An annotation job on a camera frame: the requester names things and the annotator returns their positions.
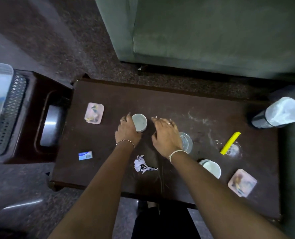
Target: white thread bracelet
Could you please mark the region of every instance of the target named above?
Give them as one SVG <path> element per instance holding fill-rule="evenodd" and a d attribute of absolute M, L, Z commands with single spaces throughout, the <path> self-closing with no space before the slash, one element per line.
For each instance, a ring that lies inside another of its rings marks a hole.
<path fill-rule="evenodd" d="M 173 153 L 171 153 L 171 155 L 169 156 L 169 161 L 172 163 L 172 161 L 171 161 L 171 157 L 172 157 L 172 155 L 174 154 L 174 153 L 176 153 L 176 152 L 185 152 L 184 150 L 176 150 L 176 151 L 174 151 Z"/>
<path fill-rule="evenodd" d="M 132 143 L 133 147 L 135 148 L 134 143 L 131 142 L 130 140 L 127 140 L 127 139 L 123 139 L 123 140 L 121 140 L 121 141 L 118 141 L 117 144 L 116 144 L 115 146 L 117 146 L 117 145 L 118 145 L 120 142 L 122 142 L 122 141 L 129 141 L 130 143 Z"/>

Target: dark brown table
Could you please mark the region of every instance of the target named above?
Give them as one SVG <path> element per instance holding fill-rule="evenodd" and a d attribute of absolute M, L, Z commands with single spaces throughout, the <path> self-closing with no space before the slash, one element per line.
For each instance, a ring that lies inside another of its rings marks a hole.
<path fill-rule="evenodd" d="M 105 106 L 101 124 L 84 120 L 89 102 Z M 226 184 L 237 171 L 244 169 L 258 183 L 244 198 L 258 213 L 278 219 L 278 142 L 277 129 L 256 130 L 247 123 L 249 113 L 259 112 L 268 103 L 226 100 L 172 90 L 82 79 L 75 84 L 72 104 L 66 119 L 60 149 L 51 181 L 55 185 L 84 189 L 115 147 L 114 132 L 120 118 L 128 112 L 142 113 L 148 126 L 131 155 L 122 183 L 122 196 L 159 202 L 163 199 L 195 204 L 189 191 L 171 163 L 161 157 L 152 145 L 155 128 L 152 116 L 171 118 L 181 132 L 193 140 L 190 156 L 217 162 Z M 241 132 L 235 156 L 221 155 L 220 150 L 233 135 Z M 93 151 L 93 158 L 78 160 L 78 153 Z M 158 171 L 144 174 L 134 169 L 134 159 L 144 155 L 150 167 Z"/>

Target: green sofa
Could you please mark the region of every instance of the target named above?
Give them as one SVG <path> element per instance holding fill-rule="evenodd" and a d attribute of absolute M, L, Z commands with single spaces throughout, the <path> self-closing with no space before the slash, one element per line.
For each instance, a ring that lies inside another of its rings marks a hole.
<path fill-rule="evenodd" d="M 121 61 L 295 81 L 295 0 L 96 0 Z"/>

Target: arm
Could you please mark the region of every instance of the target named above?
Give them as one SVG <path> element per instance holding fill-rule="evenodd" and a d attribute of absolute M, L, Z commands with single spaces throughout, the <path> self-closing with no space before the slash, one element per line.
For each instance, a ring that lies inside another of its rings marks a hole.
<path fill-rule="evenodd" d="M 127 139 L 134 146 L 141 139 L 133 120 L 128 114 L 121 119 L 116 142 Z M 129 141 L 120 142 L 101 166 L 78 201 L 49 236 L 54 238 L 112 238 L 118 211 L 121 182 L 124 171 L 134 149 Z"/>
<path fill-rule="evenodd" d="M 157 137 L 154 134 L 152 140 L 158 152 L 169 158 L 172 152 L 182 150 L 182 141 L 175 123 L 171 121 L 173 125 L 170 125 L 166 119 L 152 120 L 157 132 Z M 215 239 L 288 238 L 262 216 L 241 203 L 237 195 L 188 154 L 176 152 L 171 162 L 187 184 L 201 216 Z"/>

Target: hand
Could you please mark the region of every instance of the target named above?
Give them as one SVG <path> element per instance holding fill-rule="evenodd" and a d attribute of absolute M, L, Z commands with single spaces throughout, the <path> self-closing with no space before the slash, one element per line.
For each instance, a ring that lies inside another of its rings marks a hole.
<path fill-rule="evenodd" d="M 183 149 L 183 143 L 174 121 L 154 117 L 152 121 L 156 128 L 156 135 L 155 133 L 152 135 L 153 146 L 163 157 L 169 159 L 174 151 Z"/>
<path fill-rule="evenodd" d="M 136 146 L 141 140 L 142 133 L 136 132 L 131 114 L 129 113 L 126 117 L 122 117 L 120 121 L 118 130 L 115 131 L 115 141 L 118 143 L 119 141 L 126 139 L 133 142 L 134 146 Z"/>

